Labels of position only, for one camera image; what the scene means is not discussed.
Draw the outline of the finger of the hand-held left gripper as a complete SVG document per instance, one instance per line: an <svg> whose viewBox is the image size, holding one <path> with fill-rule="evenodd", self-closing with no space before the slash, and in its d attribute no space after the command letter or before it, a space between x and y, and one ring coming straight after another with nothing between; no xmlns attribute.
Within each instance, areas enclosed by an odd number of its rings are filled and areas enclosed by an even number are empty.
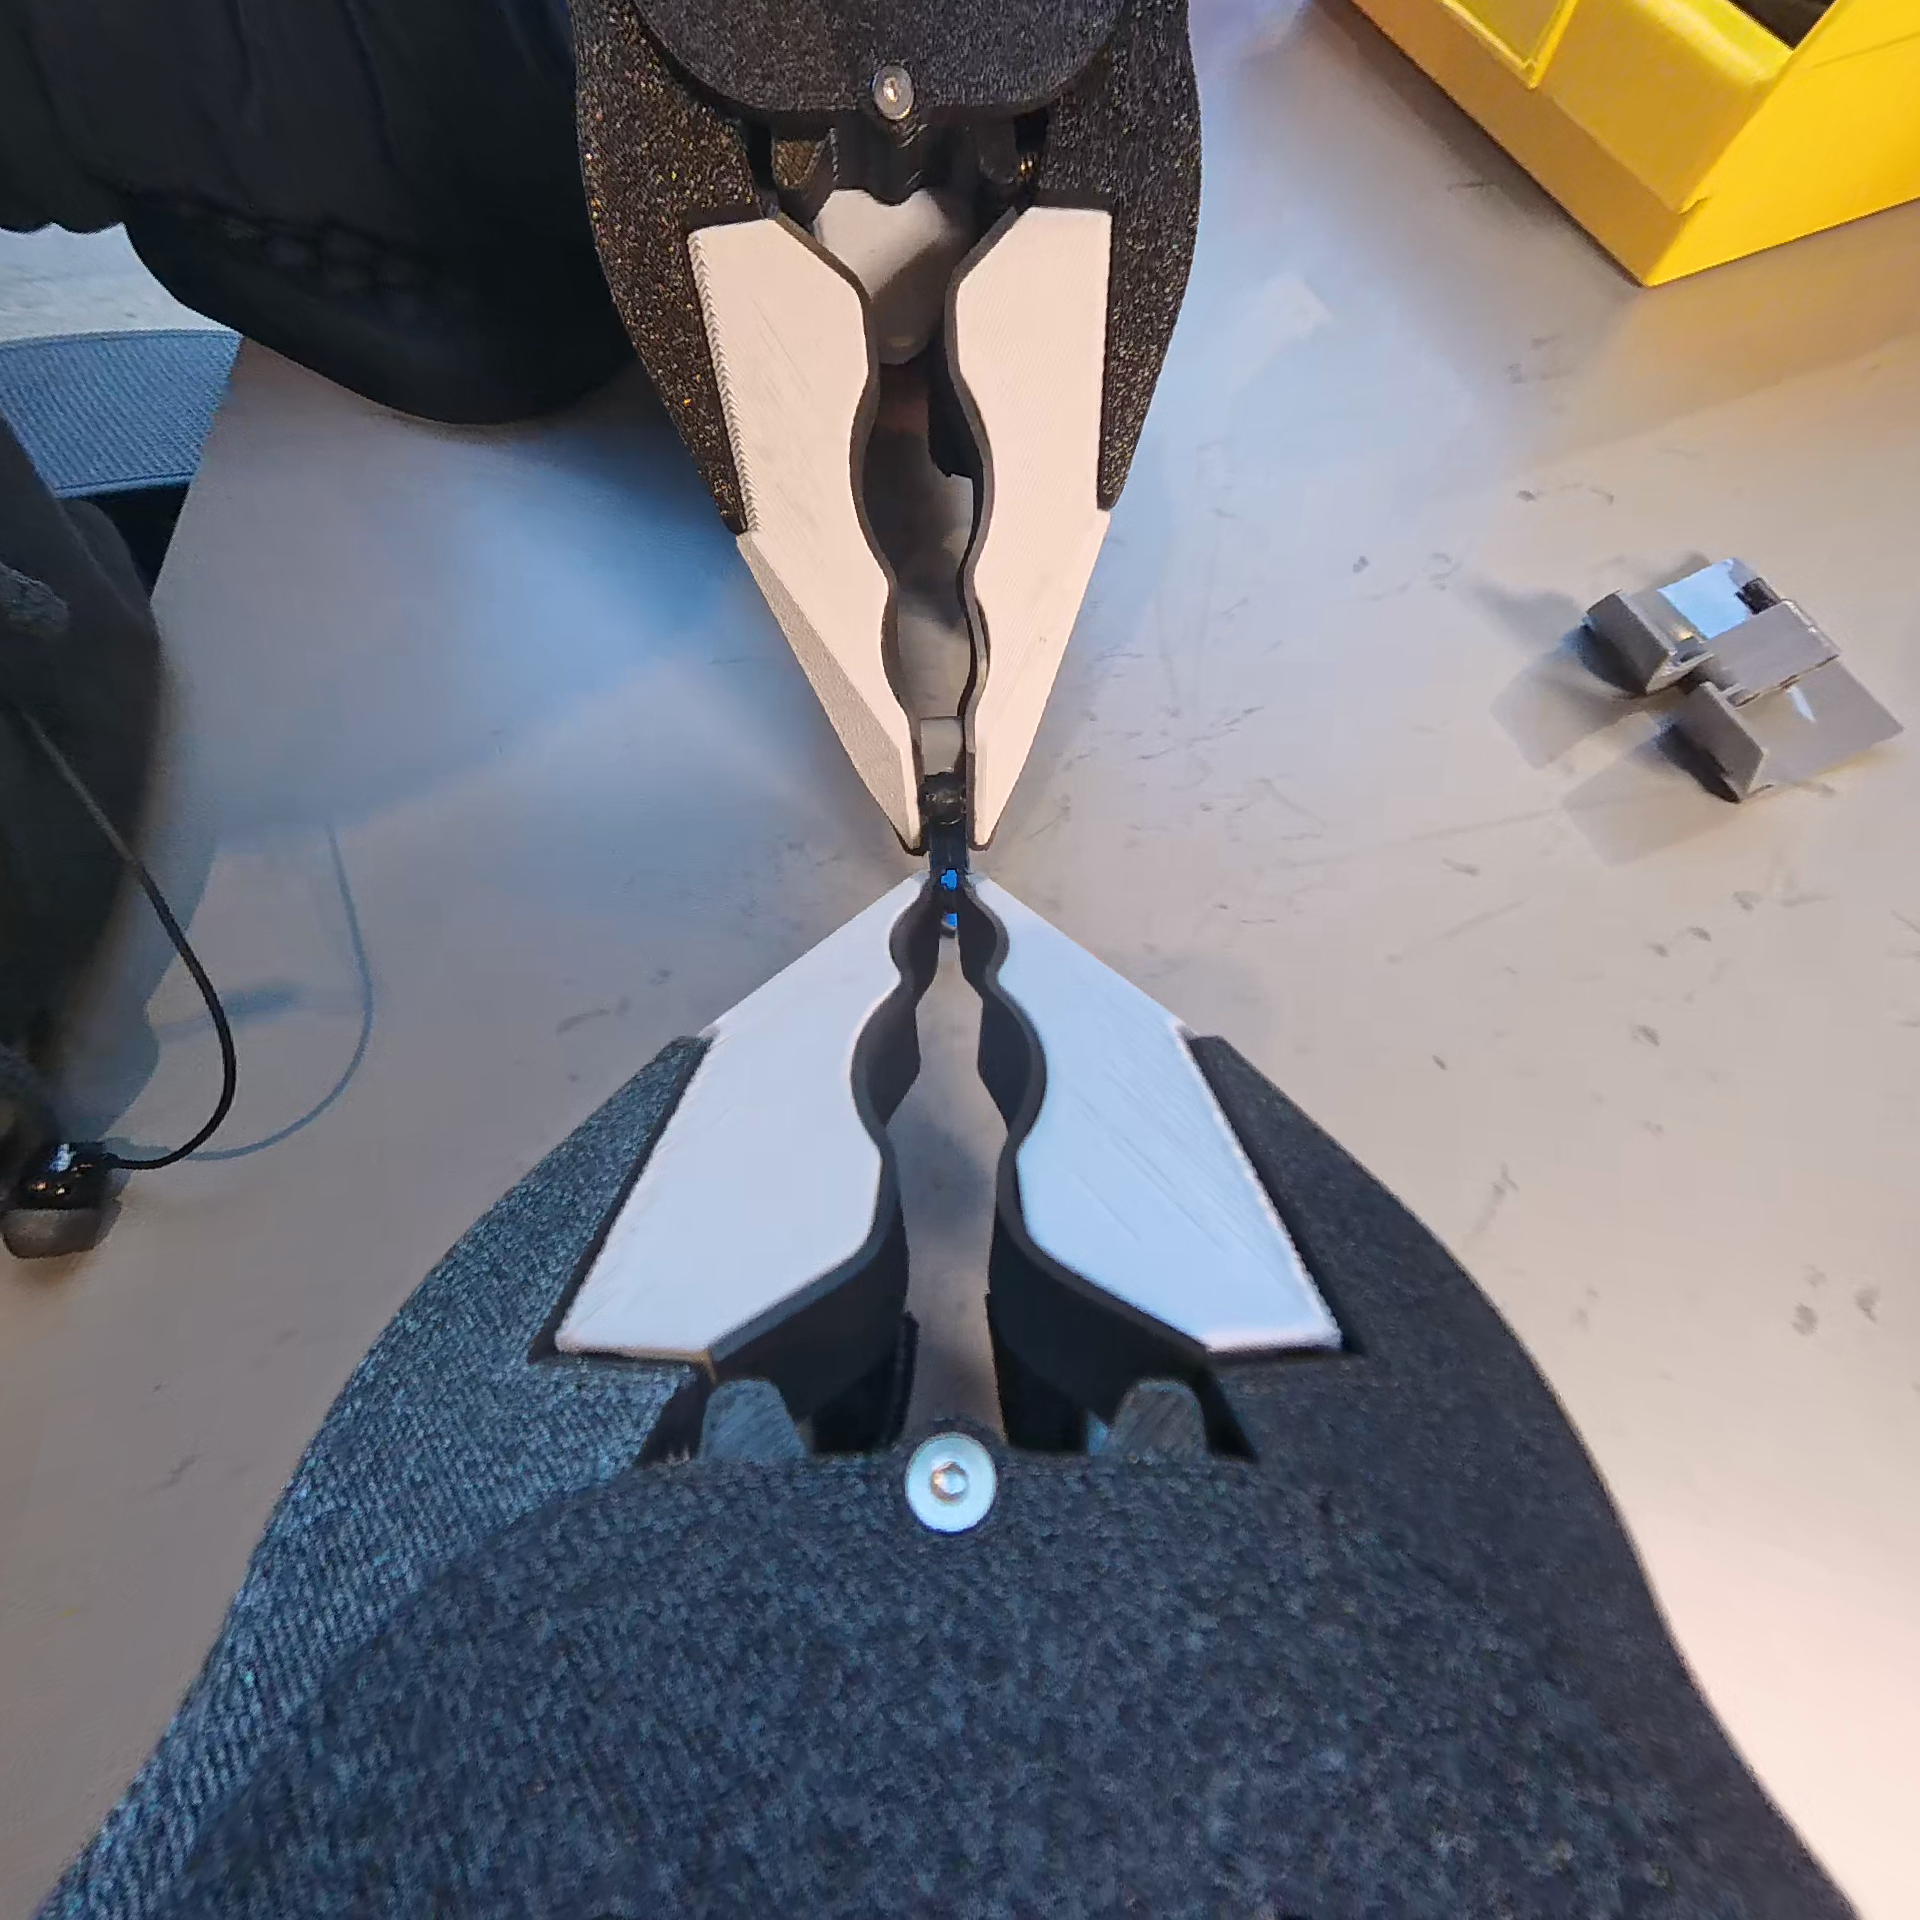
<svg viewBox="0 0 1920 1920"><path fill-rule="evenodd" d="M949 297L949 372L980 461L961 571L978 849L1034 750L1110 524L1098 480L1110 263L1107 210L1034 205L994 227Z"/></svg>
<svg viewBox="0 0 1920 1920"><path fill-rule="evenodd" d="M887 661L894 576L861 491L868 297L784 215L696 227L688 254L742 491L737 548L862 784L919 852L922 757Z"/></svg>

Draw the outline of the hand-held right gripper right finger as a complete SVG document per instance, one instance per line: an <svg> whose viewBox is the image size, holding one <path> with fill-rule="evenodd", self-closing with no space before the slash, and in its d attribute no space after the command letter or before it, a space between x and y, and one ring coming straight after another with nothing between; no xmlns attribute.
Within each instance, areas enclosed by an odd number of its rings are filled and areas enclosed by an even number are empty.
<svg viewBox="0 0 1920 1920"><path fill-rule="evenodd" d="M995 880L965 887L958 927L1006 1128L988 1322L1008 1443L1093 1451L1134 1387L1173 1382L1245 1451L1224 1373L1338 1354L1343 1331L1196 1036Z"/></svg>

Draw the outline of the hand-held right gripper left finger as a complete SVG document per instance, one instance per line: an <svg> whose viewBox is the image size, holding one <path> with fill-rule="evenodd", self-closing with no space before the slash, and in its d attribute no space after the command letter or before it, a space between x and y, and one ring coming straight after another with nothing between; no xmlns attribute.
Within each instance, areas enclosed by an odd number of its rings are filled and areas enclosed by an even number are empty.
<svg viewBox="0 0 1920 1920"><path fill-rule="evenodd" d="M893 1444L919 1331L887 1125L937 964L940 888L909 878L704 1030L557 1309L558 1357L761 1381L822 1452Z"/></svg>

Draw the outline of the silver toy scoop part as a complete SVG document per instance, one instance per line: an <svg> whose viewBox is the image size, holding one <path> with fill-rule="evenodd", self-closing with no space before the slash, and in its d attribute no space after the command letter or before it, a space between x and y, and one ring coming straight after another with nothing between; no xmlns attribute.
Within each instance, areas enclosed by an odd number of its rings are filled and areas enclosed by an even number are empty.
<svg viewBox="0 0 1920 1920"><path fill-rule="evenodd" d="M1811 784L1904 731L1831 635L1736 556L1611 592L1583 627L1625 687L1675 699L1684 752L1736 804Z"/></svg>

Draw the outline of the person's left forearm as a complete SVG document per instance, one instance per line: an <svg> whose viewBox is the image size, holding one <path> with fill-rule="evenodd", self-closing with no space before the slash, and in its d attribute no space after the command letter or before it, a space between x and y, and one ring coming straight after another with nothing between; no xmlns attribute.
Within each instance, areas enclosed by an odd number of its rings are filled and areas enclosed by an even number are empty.
<svg viewBox="0 0 1920 1920"><path fill-rule="evenodd" d="M184 305L449 424L638 353L589 227L567 5L7 2L5 227L126 227Z"/></svg>

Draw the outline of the grey desk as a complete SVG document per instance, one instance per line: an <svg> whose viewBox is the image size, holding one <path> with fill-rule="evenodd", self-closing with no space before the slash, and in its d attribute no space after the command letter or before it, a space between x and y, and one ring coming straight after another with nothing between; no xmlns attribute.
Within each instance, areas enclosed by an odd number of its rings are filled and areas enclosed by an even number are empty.
<svg viewBox="0 0 1920 1920"><path fill-rule="evenodd" d="M1703 1687L1917 1917L1917 210L1635 289L1346 5L1199 5L1190 299L988 869L1441 1237ZM1904 731L1736 804L1583 627L1741 558ZM908 873L638 378L244 349L158 612L218 1151L5 1262L5 1917L419 1278Z"/></svg>

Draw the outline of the yellow plastic bin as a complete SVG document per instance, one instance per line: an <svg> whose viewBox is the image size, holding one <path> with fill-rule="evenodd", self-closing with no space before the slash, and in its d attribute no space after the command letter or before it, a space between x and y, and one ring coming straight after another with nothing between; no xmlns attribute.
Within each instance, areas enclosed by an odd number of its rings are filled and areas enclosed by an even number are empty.
<svg viewBox="0 0 1920 1920"><path fill-rule="evenodd" d="M1361 2L1659 287L1918 195L1918 7L1833 2L1795 49L1739 2Z"/></svg>

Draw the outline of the person's black jacket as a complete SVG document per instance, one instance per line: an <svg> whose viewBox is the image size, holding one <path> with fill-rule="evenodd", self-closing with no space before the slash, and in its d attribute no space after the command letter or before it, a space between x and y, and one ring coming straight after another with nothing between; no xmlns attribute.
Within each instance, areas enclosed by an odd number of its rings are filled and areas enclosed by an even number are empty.
<svg viewBox="0 0 1920 1920"><path fill-rule="evenodd" d="M129 544L61 499L3 428L3 1042L53 1069L123 867L61 765L137 837L159 709L159 636Z"/></svg>

